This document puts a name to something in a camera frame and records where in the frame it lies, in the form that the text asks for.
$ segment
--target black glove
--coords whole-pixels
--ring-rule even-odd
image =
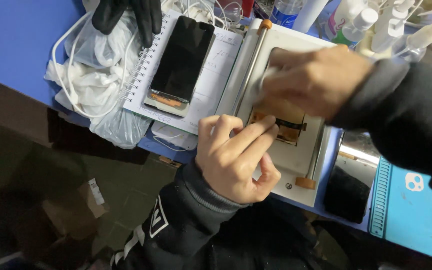
[[[142,46],[150,48],[153,33],[157,35],[161,32],[163,15],[160,0],[101,0],[91,20],[94,28],[105,35],[111,34],[128,6],[136,16]]]

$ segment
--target notebook spiral binding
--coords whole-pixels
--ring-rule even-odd
[[[164,30],[166,29],[166,24],[168,23],[167,18],[170,18],[171,16],[165,12],[163,13],[163,23],[161,25],[161,33],[159,34],[153,34],[153,46],[150,48],[143,47],[141,52],[139,52],[139,57],[136,60],[136,65],[133,67],[129,74],[129,80],[125,83],[124,88],[121,90],[121,93],[119,94],[119,98],[127,100],[131,102],[133,99],[131,96],[135,95],[135,92],[133,89],[138,90],[144,90],[139,89],[139,83],[141,83],[142,79],[146,75],[147,71],[147,65],[149,65],[151,62],[151,59],[155,55],[153,53],[156,51],[154,47],[157,47],[159,44],[159,40],[161,40],[160,35],[164,34]]]

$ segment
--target phone screen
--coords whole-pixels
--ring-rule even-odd
[[[180,16],[151,83],[151,90],[189,101],[212,43],[214,26]]]

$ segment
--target hand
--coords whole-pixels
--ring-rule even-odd
[[[331,120],[364,82],[373,65],[346,45],[312,52],[274,48],[269,65],[281,70],[264,78],[262,90],[289,100],[312,116]]]
[[[235,116],[199,120],[196,164],[216,193],[239,204],[259,202],[268,196],[281,178],[266,152],[279,131],[275,121],[274,116],[266,116],[243,129],[243,121]],[[238,134],[230,138],[232,130]],[[262,175],[256,181],[252,175],[258,163]]]
[[[111,34],[128,6],[136,16],[142,46],[150,48],[153,34],[161,32],[163,14],[160,0],[101,0],[91,19],[94,28],[105,35]]]

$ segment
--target blue silicone mat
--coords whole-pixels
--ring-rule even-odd
[[[381,158],[374,180],[369,232],[432,256],[430,178]]]

